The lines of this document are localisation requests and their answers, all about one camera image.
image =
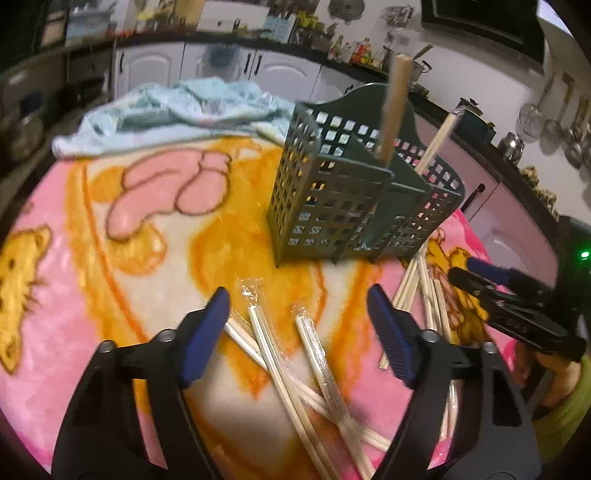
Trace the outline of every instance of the green shirt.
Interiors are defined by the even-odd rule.
[[[591,407],[591,360],[584,356],[581,378],[567,400],[533,422],[540,455],[548,463],[564,448]]]

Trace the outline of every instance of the table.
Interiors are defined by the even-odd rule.
[[[299,301],[313,314],[353,416],[393,437],[410,391],[378,369],[382,351],[365,294],[381,283],[393,296],[404,269],[397,259],[275,268],[266,214],[280,154],[262,140],[222,138],[61,160],[42,179],[0,254],[0,408],[47,469],[69,398],[101,340],[145,342],[202,308],[218,286],[246,316],[239,283],[252,277],[262,279],[292,374],[317,389],[290,311]],[[458,211],[434,233],[427,255],[454,335],[463,343],[492,338],[508,351],[508,338],[484,326],[477,301],[446,281],[450,266],[465,266],[471,255],[487,259]],[[411,312],[423,325],[418,296]],[[145,384],[135,387],[150,458],[163,465]],[[239,479],[316,477],[269,376],[225,334],[186,400],[208,447],[221,445]],[[337,430],[311,417],[341,477],[358,478]],[[383,452],[366,451],[379,464]]]

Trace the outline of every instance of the green plastic basket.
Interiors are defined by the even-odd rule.
[[[326,103],[298,103],[268,211],[275,262],[287,258],[410,259],[465,195],[456,172],[425,151],[407,103],[390,168],[373,157],[387,85]]]

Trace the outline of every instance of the cloth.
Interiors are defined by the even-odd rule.
[[[380,283],[393,297],[404,274],[396,258],[302,260],[275,266],[267,210],[281,148],[221,138],[92,160],[60,160],[29,198],[0,255],[0,408],[47,469],[68,402],[98,343],[145,342],[201,309],[219,286],[248,317],[239,282],[261,278],[264,309],[290,372],[317,390],[291,305],[303,303],[352,416],[386,438],[400,425],[410,390],[378,368],[382,348],[366,312]],[[427,260],[443,282],[453,334],[487,332],[478,302],[447,282],[452,265],[482,243],[461,212],[433,234]],[[411,313],[424,326],[423,301]],[[210,450],[221,446],[238,480],[318,478],[268,374],[222,334],[202,379],[184,392]],[[150,459],[163,465],[145,386],[137,403]],[[359,475],[337,430],[311,417],[343,480]],[[384,451],[364,445],[376,466]],[[441,442],[433,465],[446,457]]]
[[[55,137],[52,149],[56,158],[94,157],[224,135],[260,135],[283,145],[293,109],[293,102],[254,82],[213,77],[172,88],[145,83],[87,113],[74,135]]]
[[[581,378],[568,399],[558,408],[534,421],[535,435],[544,463],[554,459],[564,448],[591,408],[591,359],[581,362]]]

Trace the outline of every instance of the light blue cloth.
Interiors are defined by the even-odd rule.
[[[96,156],[222,135],[260,135],[283,145],[293,109],[254,82],[144,83],[88,112],[75,134],[55,137],[52,149],[56,157]]]

